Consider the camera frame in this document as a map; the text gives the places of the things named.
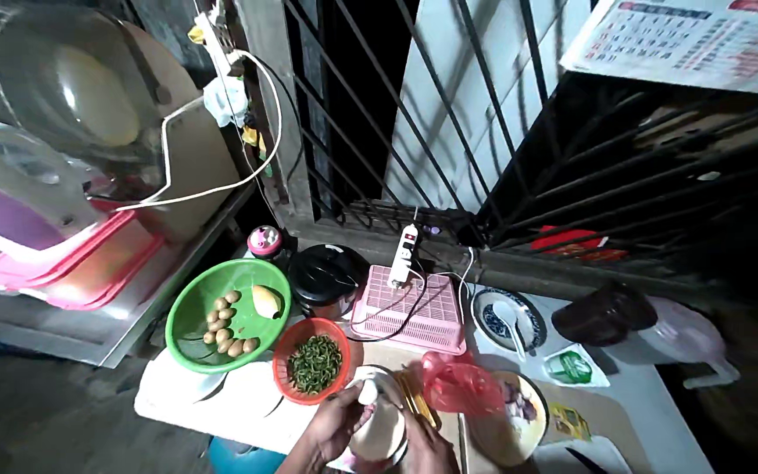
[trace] yellow packet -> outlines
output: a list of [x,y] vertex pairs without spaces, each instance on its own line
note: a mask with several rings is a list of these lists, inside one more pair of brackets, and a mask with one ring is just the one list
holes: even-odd
[[548,406],[548,410],[557,431],[573,438],[583,439],[584,441],[590,440],[590,426],[574,408],[563,406],[560,403],[552,403]]

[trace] blue and white plate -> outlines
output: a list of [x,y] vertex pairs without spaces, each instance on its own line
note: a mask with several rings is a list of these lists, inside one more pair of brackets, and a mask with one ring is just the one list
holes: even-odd
[[516,313],[517,331],[526,352],[542,344],[543,320],[540,311],[526,297],[499,288],[487,288],[478,292],[470,304],[472,319],[484,336],[502,349],[516,352],[508,327],[493,312],[493,303],[504,301]]

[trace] floor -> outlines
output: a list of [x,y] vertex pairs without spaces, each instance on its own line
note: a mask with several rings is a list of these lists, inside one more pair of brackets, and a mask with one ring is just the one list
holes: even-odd
[[0,474],[212,473],[208,435],[134,413],[145,363],[0,354]]

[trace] green plastic bowl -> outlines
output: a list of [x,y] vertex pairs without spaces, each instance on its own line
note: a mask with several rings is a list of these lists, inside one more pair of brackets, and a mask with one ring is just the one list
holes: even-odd
[[[279,297],[281,311],[276,318],[261,317],[254,308],[251,287],[262,285]],[[259,338],[259,347],[232,358],[216,351],[217,344],[205,344],[206,313],[215,309],[216,298],[235,289],[242,296],[231,305],[236,316],[227,326],[234,338]],[[279,337],[291,309],[291,288],[276,266],[253,258],[221,263],[198,275],[174,301],[166,323],[168,351],[186,369],[200,373],[222,373],[250,363]]]

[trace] knife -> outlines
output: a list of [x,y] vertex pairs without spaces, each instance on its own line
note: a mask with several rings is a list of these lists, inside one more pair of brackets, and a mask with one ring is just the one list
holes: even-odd
[[595,464],[595,462],[588,458],[587,456],[582,455],[578,451],[572,449],[572,448],[566,448],[566,450],[569,452],[570,455],[575,456],[575,459],[581,461],[581,464],[584,465],[587,469],[592,472],[592,474],[607,474],[607,471],[602,469],[601,466]]

